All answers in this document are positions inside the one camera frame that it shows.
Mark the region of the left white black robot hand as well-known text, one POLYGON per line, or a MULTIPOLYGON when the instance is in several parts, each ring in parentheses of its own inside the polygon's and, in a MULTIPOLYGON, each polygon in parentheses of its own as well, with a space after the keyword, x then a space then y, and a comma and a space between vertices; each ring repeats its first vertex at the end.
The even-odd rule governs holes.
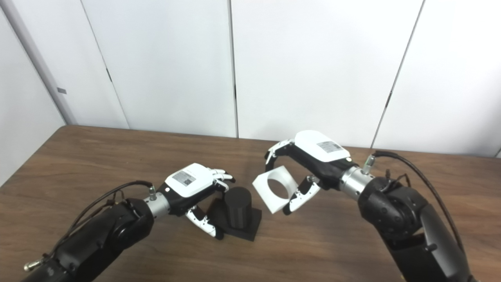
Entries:
POLYGON ((223 169, 193 163, 169 175, 157 191, 166 200, 164 209, 168 215, 186 216, 208 235, 222 240, 224 232, 214 225, 199 203, 216 192, 224 196, 229 191, 229 183, 235 182, 236 179, 223 169))

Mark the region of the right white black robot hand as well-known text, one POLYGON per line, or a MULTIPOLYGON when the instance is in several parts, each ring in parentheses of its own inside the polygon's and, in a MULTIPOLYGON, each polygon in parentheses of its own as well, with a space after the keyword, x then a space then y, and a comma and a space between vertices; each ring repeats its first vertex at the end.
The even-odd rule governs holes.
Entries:
POLYGON ((265 171, 271 171, 280 156, 288 156, 306 168, 310 175, 303 178, 289 202, 283 207, 290 215, 320 190, 341 190, 342 178, 357 164, 350 153, 326 135, 315 130, 303 130, 293 139, 276 143, 266 152, 265 171))

